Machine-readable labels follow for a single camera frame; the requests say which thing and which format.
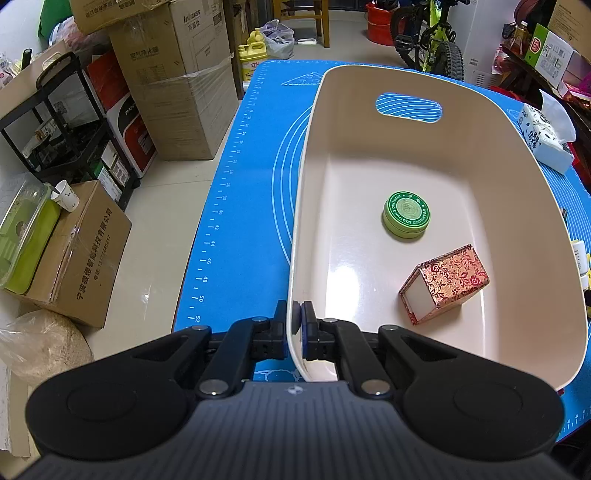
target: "wooden chair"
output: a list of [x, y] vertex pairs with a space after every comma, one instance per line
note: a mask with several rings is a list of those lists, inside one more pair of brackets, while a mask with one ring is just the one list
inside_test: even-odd
[[[313, 7], [300, 7], [296, 3], [300, 0], [273, 0], [273, 13], [280, 21], [300, 18], [314, 18], [316, 20], [316, 34], [322, 37], [325, 48], [330, 47], [329, 30], [329, 0], [312, 0]], [[289, 15], [291, 12], [314, 11], [314, 14]]]

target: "chair leg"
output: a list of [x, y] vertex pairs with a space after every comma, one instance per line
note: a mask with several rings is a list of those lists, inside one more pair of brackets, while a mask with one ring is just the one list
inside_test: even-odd
[[[314, 0], [314, 15], [321, 15], [322, 8], [320, 6], [320, 0]], [[316, 36], [322, 36], [322, 20], [320, 18], [316, 19]]]
[[329, 0], [322, 0], [322, 43], [330, 48]]
[[273, 0], [273, 15], [276, 19], [281, 19], [281, 0]]

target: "bicycle tire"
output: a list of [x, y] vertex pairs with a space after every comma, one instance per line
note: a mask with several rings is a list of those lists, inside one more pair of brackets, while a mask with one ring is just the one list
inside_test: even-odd
[[398, 55], [400, 55], [404, 63], [408, 65], [409, 68], [415, 69], [416, 62], [412, 59], [412, 57], [408, 53], [399, 50], [396, 46], [396, 37], [404, 33], [404, 28], [406, 26], [406, 23], [401, 25], [402, 20], [411, 21], [414, 23], [415, 8], [413, 5], [406, 5], [394, 10], [392, 17], [390, 18], [390, 35], [392, 35], [392, 42], [394, 42], [394, 47], [396, 48]]
[[435, 63], [431, 73], [453, 80], [464, 80], [464, 60], [462, 51], [450, 41], [442, 41], [435, 52]]

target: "black metal shelf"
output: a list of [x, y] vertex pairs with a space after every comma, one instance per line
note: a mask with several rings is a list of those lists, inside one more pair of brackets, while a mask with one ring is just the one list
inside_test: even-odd
[[[85, 90], [86, 96], [90, 100], [90, 104], [95, 110], [98, 120], [96, 121], [96, 131], [85, 144], [78, 142], [72, 131], [69, 131], [67, 125], [62, 121], [61, 116], [53, 108], [49, 100], [50, 94], [58, 88], [67, 78], [72, 75], [78, 75], [78, 78]], [[33, 93], [27, 100], [21, 103], [19, 106], [14, 108], [11, 112], [0, 118], [0, 133], [6, 139], [14, 153], [16, 153], [19, 160], [25, 165], [25, 167], [33, 173], [39, 180], [48, 181], [49, 183], [57, 183], [61, 179], [72, 181], [74, 178], [82, 178], [87, 173], [91, 178], [96, 180], [96, 175], [90, 168], [90, 163], [100, 158], [101, 152], [96, 153], [99, 145], [106, 145], [110, 140], [115, 148], [117, 155], [123, 162], [125, 168], [129, 173], [129, 180], [122, 190], [121, 197], [119, 198], [118, 205], [122, 210], [125, 210], [131, 193], [134, 188], [139, 187], [140, 179], [135, 172], [134, 168], [130, 165], [129, 160], [123, 149], [119, 145], [119, 142], [115, 138], [113, 131], [111, 130], [106, 118], [103, 116], [99, 105], [97, 104], [95, 97], [92, 95], [92, 91], [82, 73], [82, 67], [80, 60], [72, 52], [68, 52], [62, 55], [60, 58], [52, 62], [49, 67], [39, 75], [37, 79], [37, 91]], [[17, 119], [22, 117], [28, 112], [33, 112], [35, 117], [40, 123], [43, 123], [43, 119], [37, 111], [37, 106], [41, 103], [45, 104], [47, 111], [56, 122], [58, 129], [66, 140], [67, 145], [74, 152], [74, 159], [58, 159], [51, 165], [43, 167], [41, 164], [33, 165], [32, 161], [25, 158], [21, 150], [14, 144], [6, 128], [15, 122]]]

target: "blue silicone mat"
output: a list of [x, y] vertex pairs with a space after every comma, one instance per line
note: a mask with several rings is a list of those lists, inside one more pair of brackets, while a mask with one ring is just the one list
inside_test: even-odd
[[[202, 323], [224, 331], [238, 319], [268, 316], [287, 298], [298, 166], [316, 90], [329, 68], [321, 60], [268, 60], [255, 72], [220, 159], [178, 303], [175, 330]], [[497, 103], [517, 126], [522, 103], [465, 84]], [[377, 103], [383, 113], [434, 121], [438, 104], [395, 93]], [[571, 168], [566, 176], [541, 166], [571, 238], [591, 245], [591, 198]], [[299, 381], [293, 362], [265, 361], [256, 380]], [[591, 415], [591, 355], [563, 395], [563, 437]]]

